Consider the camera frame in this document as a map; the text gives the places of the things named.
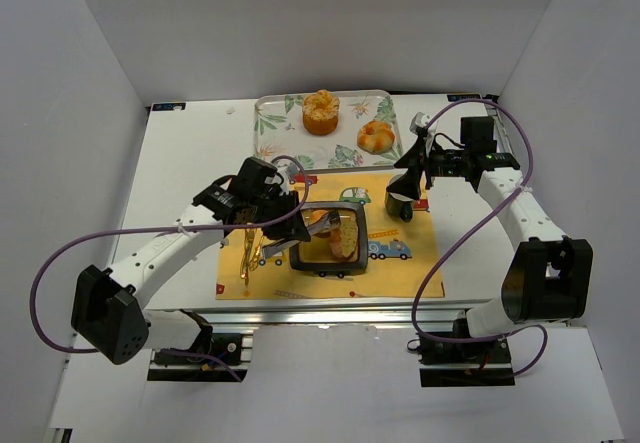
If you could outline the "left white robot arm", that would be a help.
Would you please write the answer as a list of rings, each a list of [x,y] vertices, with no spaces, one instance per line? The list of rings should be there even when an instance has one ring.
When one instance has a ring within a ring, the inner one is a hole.
[[[176,222],[155,231],[130,256],[78,277],[71,325],[115,365],[143,349],[201,358],[213,330],[199,314],[150,310],[153,296],[204,250],[238,229],[259,227],[272,241],[308,242],[299,194],[283,169],[247,158],[235,175],[226,175],[199,192]]]

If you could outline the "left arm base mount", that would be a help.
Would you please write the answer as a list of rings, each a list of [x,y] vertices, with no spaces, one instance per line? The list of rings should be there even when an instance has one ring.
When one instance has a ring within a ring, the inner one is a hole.
[[[239,328],[215,327],[209,340],[193,350],[153,352],[147,372],[149,382],[240,383],[252,358],[253,334]]]

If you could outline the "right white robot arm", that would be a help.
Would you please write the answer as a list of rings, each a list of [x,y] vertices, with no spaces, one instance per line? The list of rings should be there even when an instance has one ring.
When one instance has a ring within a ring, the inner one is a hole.
[[[390,182],[389,196],[414,200],[436,178],[462,178],[494,211],[514,249],[499,297],[466,311],[463,335],[473,340],[509,334],[528,323],[583,316],[593,263],[585,239],[572,239],[554,224],[533,194],[515,157],[500,152],[489,117],[464,117],[460,143],[444,149],[436,127],[417,113],[415,143],[396,162],[404,174]]]

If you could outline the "herb bread slice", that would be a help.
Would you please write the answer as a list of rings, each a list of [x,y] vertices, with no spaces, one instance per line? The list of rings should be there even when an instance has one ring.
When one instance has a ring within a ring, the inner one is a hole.
[[[330,231],[329,248],[334,258],[347,260],[356,252],[359,229],[355,220],[344,219],[341,225]]]

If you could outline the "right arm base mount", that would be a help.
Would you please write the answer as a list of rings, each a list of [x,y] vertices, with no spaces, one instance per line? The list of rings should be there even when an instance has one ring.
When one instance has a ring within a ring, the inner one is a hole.
[[[418,357],[423,388],[515,385],[506,341],[452,344],[419,336],[407,342],[406,350]]]

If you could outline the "small round bread roll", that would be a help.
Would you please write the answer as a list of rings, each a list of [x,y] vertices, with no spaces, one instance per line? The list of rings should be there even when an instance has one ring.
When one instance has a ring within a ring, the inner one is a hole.
[[[310,234],[319,238],[327,238],[332,231],[334,217],[330,211],[316,210],[309,217]]]

